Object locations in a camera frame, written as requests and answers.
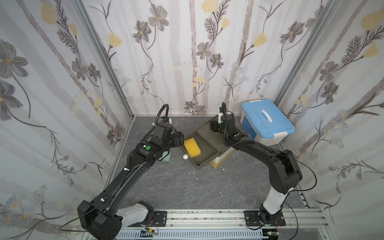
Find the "olive green drawer cabinet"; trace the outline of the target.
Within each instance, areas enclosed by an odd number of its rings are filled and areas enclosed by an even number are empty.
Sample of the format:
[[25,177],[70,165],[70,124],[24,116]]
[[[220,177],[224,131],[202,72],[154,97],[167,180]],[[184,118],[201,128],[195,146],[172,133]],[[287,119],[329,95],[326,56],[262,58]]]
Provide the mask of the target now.
[[211,130],[210,121],[197,128],[196,133],[208,141],[219,152],[219,156],[208,164],[214,169],[218,168],[235,152],[234,148],[229,148],[224,145],[222,135],[219,132],[215,133]]

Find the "yellow sponge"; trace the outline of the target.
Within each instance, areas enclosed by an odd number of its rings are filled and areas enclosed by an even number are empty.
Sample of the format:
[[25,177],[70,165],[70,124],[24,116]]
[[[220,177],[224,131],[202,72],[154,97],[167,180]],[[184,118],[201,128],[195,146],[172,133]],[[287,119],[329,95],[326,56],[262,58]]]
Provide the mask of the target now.
[[191,158],[197,157],[201,154],[201,149],[198,146],[195,138],[190,138],[184,141],[185,149]]

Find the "olive top drawer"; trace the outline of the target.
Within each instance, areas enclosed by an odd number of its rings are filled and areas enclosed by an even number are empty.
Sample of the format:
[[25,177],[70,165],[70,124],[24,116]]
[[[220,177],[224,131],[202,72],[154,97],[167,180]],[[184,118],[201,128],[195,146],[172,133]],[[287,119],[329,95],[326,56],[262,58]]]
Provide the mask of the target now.
[[[196,144],[201,152],[199,155],[194,157],[191,157],[186,148],[189,146],[187,141],[192,138],[196,141]],[[188,160],[198,171],[200,171],[204,166],[209,164],[214,158],[219,156],[219,152],[208,141],[206,141],[196,132],[184,136],[184,145],[181,146],[181,150],[183,151],[184,155],[188,156]]]

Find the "green sponge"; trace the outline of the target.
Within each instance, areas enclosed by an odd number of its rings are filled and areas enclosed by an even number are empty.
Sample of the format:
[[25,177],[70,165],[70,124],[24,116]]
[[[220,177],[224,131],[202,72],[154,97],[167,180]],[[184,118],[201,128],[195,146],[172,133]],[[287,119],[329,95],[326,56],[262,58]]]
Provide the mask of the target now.
[[159,162],[169,162],[171,160],[171,151],[163,152],[163,155],[158,159]]

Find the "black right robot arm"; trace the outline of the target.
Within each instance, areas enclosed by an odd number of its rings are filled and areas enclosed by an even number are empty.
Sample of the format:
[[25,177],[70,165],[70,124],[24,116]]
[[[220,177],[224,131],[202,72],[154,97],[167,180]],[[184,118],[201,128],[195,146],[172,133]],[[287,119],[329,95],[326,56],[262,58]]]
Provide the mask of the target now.
[[303,174],[293,153],[289,150],[276,150],[248,140],[247,136],[236,128],[232,115],[212,119],[210,129],[212,132],[222,135],[222,142],[225,146],[244,152],[268,167],[271,189],[260,206],[259,219],[263,225],[271,225],[279,218],[288,194],[303,179]]

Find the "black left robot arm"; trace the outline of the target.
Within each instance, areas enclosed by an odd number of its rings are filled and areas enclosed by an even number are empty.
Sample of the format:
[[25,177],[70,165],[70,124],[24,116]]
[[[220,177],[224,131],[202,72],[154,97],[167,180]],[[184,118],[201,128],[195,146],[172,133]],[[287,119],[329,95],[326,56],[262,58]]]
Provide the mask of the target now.
[[154,208],[140,201],[123,210],[120,205],[138,179],[171,148],[181,147],[184,135],[168,117],[154,124],[154,129],[127,157],[126,166],[91,202],[82,201],[77,208],[81,227],[97,240],[113,240],[121,228],[135,224],[151,225]]

